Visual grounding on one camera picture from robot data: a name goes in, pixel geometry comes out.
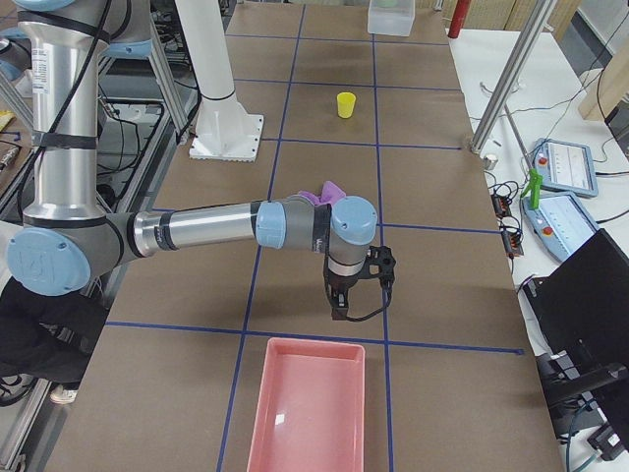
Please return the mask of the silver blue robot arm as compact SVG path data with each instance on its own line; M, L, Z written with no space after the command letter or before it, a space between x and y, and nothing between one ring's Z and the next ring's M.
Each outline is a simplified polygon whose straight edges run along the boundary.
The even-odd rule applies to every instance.
M122 200L108 205L98 185L110 173L98 155L101 61L145 60L177 138L195 132L195 159L252 162L264 119L239 102L218 6L177 3L190 36L199 94L185 108L146 1L20 1L18 27L29 41L30 154L15 195L21 226L5 248L10 274L26 289L61 296L119 266L160 252L255 240L265 248L323 255L323 289L338 321L349 319L349 292L361 280L389 286L391 256L373 244L374 206L355 196L321 202L302 194L280 200L156 208L168 161L146 145L122 167Z

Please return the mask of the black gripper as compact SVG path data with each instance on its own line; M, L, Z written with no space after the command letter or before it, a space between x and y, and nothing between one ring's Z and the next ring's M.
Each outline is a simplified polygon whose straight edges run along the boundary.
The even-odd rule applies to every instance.
M349 291L361 279L360 273L345 276L323 269L324 291L334 320L349 320Z

